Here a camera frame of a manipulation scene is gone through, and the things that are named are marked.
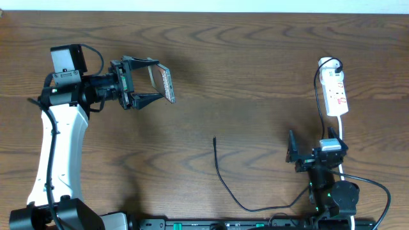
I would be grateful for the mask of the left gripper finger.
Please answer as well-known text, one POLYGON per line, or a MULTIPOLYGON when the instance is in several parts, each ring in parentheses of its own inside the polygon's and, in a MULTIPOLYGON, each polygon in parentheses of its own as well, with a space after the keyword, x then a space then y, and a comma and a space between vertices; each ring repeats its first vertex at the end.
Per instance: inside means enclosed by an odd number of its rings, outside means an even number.
POLYGON ((155 100, 161 99, 164 96, 160 93, 135 93, 132 96, 132 107, 141 110, 155 100))
POLYGON ((126 67, 129 71, 159 64, 159 60, 150 58, 140 59, 131 56, 122 56, 121 60, 124 67, 126 67))

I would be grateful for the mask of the Galaxy smartphone with bronze screen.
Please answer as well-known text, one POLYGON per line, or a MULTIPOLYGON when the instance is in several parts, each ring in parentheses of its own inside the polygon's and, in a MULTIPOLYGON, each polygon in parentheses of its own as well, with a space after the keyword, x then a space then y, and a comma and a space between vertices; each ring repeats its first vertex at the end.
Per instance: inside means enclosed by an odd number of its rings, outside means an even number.
POLYGON ((170 69, 161 64, 156 64, 148 67, 151 85, 165 99, 174 104, 176 98, 171 78, 170 69))

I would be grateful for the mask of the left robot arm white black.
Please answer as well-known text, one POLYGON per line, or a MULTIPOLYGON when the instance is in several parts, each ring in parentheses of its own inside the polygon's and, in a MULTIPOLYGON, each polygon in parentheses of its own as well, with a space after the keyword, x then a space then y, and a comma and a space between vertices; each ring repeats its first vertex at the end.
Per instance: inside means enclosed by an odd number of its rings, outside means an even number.
POLYGON ((52 55, 55 86, 45 86, 32 103, 42 111, 40 163, 27 206, 10 213, 10 229, 135 229, 124 212, 98 215, 81 191, 82 144, 90 107, 119 100, 124 109, 142 109, 160 98, 175 101, 170 70, 151 58, 123 56, 101 76, 84 76, 83 59, 52 55))

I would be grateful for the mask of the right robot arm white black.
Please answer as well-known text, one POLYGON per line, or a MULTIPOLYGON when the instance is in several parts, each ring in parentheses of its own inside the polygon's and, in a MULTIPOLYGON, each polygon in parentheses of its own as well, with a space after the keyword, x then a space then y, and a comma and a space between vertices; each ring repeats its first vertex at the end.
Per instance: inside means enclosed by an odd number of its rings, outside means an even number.
POLYGON ((306 172, 309 177, 310 200, 316 206, 317 214, 310 217, 313 228, 328 227, 332 222, 335 229, 355 229, 354 216, 359 201, 358 185, 335 180, 333 171, 344 160, 348 151, 333 128, 328 129, 328 138, 309 154, 298 148, 293 131, 289 131, 286 162, 295 165, 298 173, 306 172))

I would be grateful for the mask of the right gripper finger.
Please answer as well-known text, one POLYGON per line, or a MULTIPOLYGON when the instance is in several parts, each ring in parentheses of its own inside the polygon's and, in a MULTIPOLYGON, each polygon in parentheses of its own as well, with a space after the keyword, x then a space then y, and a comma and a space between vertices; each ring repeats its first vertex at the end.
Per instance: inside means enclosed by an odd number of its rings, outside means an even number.
POLYGON ((345 144, 345 142, 341 139, 340 135, 334 130, 333 127, 328 127, 328 139, 333 139, 336 138, 338 141, 341 143, 341 149, 338 151, 348 151, 348 146, 345 144))
POLYGON ((292 130, 289 131, 289 136, 288 136, 288 150, 286 154, 286 162, 296 162, 298 160, 299 154, 298 154, 298 147, 297 143, 295 140, 295 136, 292 130))

